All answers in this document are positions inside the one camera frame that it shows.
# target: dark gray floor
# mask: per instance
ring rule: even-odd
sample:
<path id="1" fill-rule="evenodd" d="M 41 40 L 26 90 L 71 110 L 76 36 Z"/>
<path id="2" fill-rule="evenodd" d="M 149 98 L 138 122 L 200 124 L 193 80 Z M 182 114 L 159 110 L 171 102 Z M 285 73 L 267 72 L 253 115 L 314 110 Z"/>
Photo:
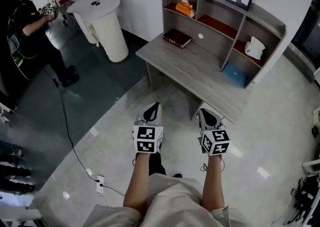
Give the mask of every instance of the dark gray floor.
<path id="1" fill-rule="evenodd" d="M 75 65 L 80 80 L 63 90 L 70 135 L 76 144 L 99 118 L 147 73 L 146 63 L 135 55 L 146 41 L 123 31 L 129 57 L 111 63 L 102 46 L 91 45 L 74 19 L 64 26 L 52 23 L 49 39 L 66 66 Z M 52 76 L 49 66 L 45 68 Z M 42 70 L 29 85 L 10 117 L 0 123 L 0 139 L 24 150 L 32 182 L 43 186 L 72 147 L 67 137 L 60 92 Z"/>

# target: blue book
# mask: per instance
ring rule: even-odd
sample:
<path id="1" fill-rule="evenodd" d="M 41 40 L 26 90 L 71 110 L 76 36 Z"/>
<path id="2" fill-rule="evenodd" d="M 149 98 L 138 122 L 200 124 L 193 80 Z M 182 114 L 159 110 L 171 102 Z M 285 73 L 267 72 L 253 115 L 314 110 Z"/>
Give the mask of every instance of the blue book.
<path id="1" fill-rule="evenodd" d="M 245 88 L 247 84 L 247 76 L 231 62 L 228 62 L 222 73 L 239 87 Z"/>

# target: power strip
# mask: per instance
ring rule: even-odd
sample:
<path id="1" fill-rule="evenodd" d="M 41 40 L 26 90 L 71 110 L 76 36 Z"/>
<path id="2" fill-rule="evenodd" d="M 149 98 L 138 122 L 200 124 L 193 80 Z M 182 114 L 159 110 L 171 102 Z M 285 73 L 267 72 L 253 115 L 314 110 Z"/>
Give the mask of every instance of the power strip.
<path id="1" fill-rule="evenodd" d="M 104 185 L 105 184 L 105 177 L 102 175 L 97 175 L 96 176 L 96 192 L 99 195 L 102 195 L 104 193 L 104 187 L 100 186 L 100 185 Z"/>

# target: round table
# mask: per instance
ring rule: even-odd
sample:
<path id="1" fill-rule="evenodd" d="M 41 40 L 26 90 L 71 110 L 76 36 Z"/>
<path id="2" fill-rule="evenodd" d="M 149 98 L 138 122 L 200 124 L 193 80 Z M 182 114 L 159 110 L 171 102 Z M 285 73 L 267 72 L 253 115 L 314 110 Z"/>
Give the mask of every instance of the round table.
<path id="1" fill-rule="evenodd" d="M 124 61 L 129 50 L 122 34 L 117 16 L 117 8 L 120 0 L 99 0 L 99 5 L 91 5 L 95 0 L 78 0 L 68 7 L 67 13 L 79 14 L 84 24 L 92 24 L 99 42 L 102 44 L 106 54 L 113 63 Z M 75 17 L 83 30 L 84 24 L 79 17 Z M 95 39 L 91 34 L 86 34 L 90 43 Z"/>

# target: floor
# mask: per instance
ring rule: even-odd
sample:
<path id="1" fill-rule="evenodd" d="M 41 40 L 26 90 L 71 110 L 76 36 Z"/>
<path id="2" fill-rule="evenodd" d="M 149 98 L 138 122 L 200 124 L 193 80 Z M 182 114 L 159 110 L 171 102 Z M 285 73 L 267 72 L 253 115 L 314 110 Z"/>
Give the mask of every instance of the floor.
<path id="1" fill-rule="evenodd" d="M 75 19 L 68 26 L 56 19 L 47 32 L 66 66 L 75 65 L 80 80 L 63 89 L 70 135 L 76 144 L 88 130 L 147 73 L 135 52 L 146 41 L 123 31 L 129 48 L 126 61 L 113 64 L 102 46 L 90 44 Z M 55 73 L 45 68 L 53 77 Z M 66 133 L 60 92 L 42 70 L 18 103 L 10 123 L 0 123 L 0 139 L 18 144 L 39 190 L 72 147 Z"/>
<path id="2" fill-rule="evenodd" d="M 238 123 L 224 124 L 232 146 L 224 155 L 222 172 L 226 204 L 238 208 L 253 224 L 267 227 L 278 220 L 292 203 L 291 189 L 304 175 L 301 164 L 312 157 L 312 110 L 319 106 L 320 93 L 285 58 L 281 57 L 257 84 Z M 125 193 L 133 171 L 135 149 L 132 128 L 136 113 L 159 101 L 163 107 L 164 140 L 162 162 L 168 175 L 182 173 L 203 185 L 200 171 L 208 156 L 201 153 L 197 119 L 190 121 L 190 98 L 175 86 L 163 83 L 152 92 L 147 77 L 93 126 L 76 146 L 76 152 L 93 177 L 103 175 L 105 184 Z M 63 192 L 70 198 L 64 199 Z M 123 197 L 105 188 L 111 207 Z M 32 207 L 56 226 L 82 226 L 96 204 L 96 183 L 71 152 L 37 194 Z"/>

